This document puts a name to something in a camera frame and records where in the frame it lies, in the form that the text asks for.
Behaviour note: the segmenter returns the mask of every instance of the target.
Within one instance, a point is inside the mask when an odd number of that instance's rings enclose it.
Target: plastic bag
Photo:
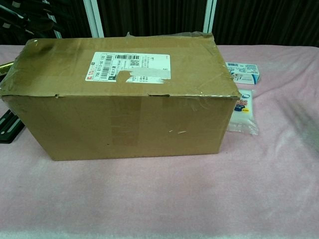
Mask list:
[[[242,97],[236,102],[227,130],[258,135],[259,130],[253,115],[253,93],[251,90],[238,90]]]

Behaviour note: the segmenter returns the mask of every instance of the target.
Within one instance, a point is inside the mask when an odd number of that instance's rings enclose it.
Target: table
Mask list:
[[[0,64],[21,49],[0,46]],[[55,162],[25,129],[0,144],[0,238],[318,238],[319,49],[219,49],[259,66],[238,85],[255,91],[258,136],[227,132],[215,155]]]

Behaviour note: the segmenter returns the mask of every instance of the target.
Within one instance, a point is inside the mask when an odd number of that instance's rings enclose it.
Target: dark curtain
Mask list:
[[[59,16],[55,19],[65,30],[61,32],[62,38],[72,37],[92,37],[89,22],[86,16],[82,0],[69,0],[70,6],[64,6],[58,2],[51,1],[50,4],[57,7],[70,19],[65,20]],[[11,26],[9,30],[2,27],[3,21],[0,21],[0,44],[24,45],[29,39],[35,36],[23,32],[21,29]],[[54,31],[44,32],[47,37],[55,38]]]
[[[203,31],[206,0],[98,0],[105,36]]]
[[[218,0],[213,34],[223,45],[319,46],[318,0]]]

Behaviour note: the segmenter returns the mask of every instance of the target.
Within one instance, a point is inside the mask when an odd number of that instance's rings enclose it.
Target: small white box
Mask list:
[[[259,80],[259,71],[255,64],[226,62],[235,83],[255,85]]]

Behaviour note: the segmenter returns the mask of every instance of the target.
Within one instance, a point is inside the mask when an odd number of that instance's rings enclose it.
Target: brown cardboard box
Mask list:
[[[139,74],[170,79],[87,81],[95,52],[169,55]],[[54,160],[217,153],[240,97],[212,35],[30,40],[0,95]]]

